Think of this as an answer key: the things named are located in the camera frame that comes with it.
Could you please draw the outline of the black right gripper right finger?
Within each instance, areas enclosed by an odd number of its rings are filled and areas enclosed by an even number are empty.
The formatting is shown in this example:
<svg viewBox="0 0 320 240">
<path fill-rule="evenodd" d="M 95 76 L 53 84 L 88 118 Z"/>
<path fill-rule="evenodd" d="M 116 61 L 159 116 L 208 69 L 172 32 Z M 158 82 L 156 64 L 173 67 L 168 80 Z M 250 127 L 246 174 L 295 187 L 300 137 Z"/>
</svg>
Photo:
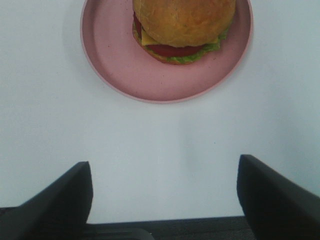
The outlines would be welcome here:
<svg viewBox="0 0 320 240">
<path fill-rule="evenodd" d="M 237 196 L 258 240 L 318 240 L 320 198 L 249 154 L 239 158 Z"/>
</svg>

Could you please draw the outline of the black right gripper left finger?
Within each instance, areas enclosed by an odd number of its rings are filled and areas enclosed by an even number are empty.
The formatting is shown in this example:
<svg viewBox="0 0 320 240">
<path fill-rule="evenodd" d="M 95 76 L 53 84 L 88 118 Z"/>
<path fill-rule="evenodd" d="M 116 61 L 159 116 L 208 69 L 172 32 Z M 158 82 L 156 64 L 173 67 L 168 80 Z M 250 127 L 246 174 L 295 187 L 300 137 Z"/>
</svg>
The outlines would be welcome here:
<svg viewBox="0 0 320 240">
<path fill-rule="evenodd" d="M 2 240 L 79 240 L 93 199 L 87 161 L 78 162 L 40 193 L 0 217 Z"/>
</svg>

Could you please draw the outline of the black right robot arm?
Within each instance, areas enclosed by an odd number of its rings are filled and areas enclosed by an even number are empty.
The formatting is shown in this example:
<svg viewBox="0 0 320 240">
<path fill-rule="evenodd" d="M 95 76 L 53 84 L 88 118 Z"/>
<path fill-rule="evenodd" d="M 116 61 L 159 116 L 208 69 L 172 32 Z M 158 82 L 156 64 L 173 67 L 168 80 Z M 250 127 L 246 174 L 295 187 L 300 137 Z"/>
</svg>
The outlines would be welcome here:
<svg viewBox="0 0 320 240">
<path fill-rule="evenodd" d="M 317 240 L 320 198 L 256 157 L 239 158 L 236 191 L 244 216 L 87 222 L 91 169 L 79 162 L 17 207 L 0 210 L 3 240 Z"/>
</svg>

